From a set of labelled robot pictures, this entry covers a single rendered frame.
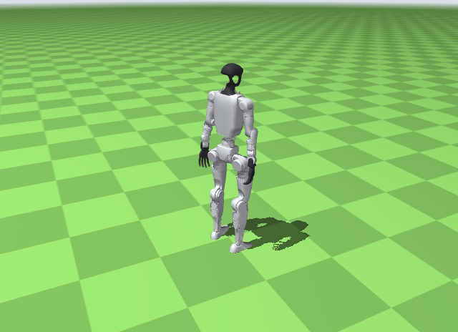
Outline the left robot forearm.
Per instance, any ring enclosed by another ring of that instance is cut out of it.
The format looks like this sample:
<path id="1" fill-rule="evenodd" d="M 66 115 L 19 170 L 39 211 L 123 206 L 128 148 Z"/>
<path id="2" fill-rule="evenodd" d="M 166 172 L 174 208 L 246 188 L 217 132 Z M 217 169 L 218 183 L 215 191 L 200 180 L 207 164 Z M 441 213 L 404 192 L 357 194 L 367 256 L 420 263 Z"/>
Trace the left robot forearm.
<path id="1" fill-rule="evenodd" d="M 213 127 L 208 125 L 205 121 L 203 124 L 203 133 L 201 135 L 201 142 L 203 143 L 203 148 L 208 147 L 210 140 L 210 133 L 213 130 Z"/>

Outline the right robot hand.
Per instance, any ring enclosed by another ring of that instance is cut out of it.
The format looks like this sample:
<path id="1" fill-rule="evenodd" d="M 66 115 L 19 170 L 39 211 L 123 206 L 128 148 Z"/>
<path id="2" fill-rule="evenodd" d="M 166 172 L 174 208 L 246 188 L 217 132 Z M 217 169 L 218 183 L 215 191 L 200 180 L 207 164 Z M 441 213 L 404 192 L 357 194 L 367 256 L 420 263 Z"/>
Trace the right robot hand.
<path id="1" fill-rule="evenodd" d="M 255 166 L 256 164 L 253 164 L 253 159 L 252 158 L 249 158 L 248 159 L 248 166 L 249 166 L 249 173 L 248 173 L 248 181 L 246 183 L 244 183 L 244 185 L 248 185 L 249 183 L 252 182 L 253 180 L 253 176 L 255 174 Z"/>

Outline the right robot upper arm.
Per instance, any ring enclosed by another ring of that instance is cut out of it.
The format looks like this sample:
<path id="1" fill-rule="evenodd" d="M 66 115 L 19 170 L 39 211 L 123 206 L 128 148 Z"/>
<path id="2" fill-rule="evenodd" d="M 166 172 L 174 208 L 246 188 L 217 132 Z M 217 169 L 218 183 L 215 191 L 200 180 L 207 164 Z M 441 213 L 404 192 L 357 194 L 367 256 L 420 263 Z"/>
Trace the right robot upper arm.
<path id="1" fill-rule="evenodd" d="M 253 128 L 254 117 L 253 117 L 253 108 L 254 103 L 251 99 L 246 97 L 238 98 L 238 105 L 240 110 L 243 112 L 243 121 L 245 125 L 245 135 L 247 137 L 251 136 L 251 131 Z M 257 129 L 257 128 L 256 128 Z"/>

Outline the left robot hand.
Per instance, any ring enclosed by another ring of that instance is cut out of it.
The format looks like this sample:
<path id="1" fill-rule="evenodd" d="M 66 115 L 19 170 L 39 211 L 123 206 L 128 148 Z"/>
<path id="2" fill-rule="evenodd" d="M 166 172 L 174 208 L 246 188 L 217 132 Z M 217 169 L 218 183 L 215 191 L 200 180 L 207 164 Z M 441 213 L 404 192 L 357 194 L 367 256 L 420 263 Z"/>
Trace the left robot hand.
<path id="1" fill-rule="evenodd" d="M 206 158 L 207 158 L 208 166 L 210 166 L 209 160 L 208 160 L 208 153 L 209 153 L 209 150 L 208 150 L 208 149 L 209 149 L 209 145 L 208 145 L 208 147 L 203 148 L 203 143 L 201 142 L 201 143 L 200 143 L 200 149 L 201 149 L 201 151 L 200 151 L 200 154 L 199 154 L 199 166 L 201 166 L 201 165 L 200 165 L 200 160 L 201 160 L 201 163 L 202 163 L 202 166 L 203 166 L 203 158 L 204 158 L 205 167 L 207 167 L 207 166 L 206 166 Z M 201 158 L 202 158 L 202 159 L 201 159 Z M 204 167 L 204 166 L 203 166 L 203 167 Z"/>

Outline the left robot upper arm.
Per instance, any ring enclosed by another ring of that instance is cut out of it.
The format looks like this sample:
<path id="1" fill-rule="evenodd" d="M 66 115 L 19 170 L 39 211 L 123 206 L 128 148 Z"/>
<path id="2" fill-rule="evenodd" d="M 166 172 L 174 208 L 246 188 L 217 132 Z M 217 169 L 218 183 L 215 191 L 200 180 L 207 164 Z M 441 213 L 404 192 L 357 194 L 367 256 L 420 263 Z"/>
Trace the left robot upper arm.
<path id="1" fill-rule="evenodd" d="M 208 106 L 205 122 L 210 126 L 215 126 L 214 123 L 214 96 L 217 91 L 211 91 L 208 93 Z"/>

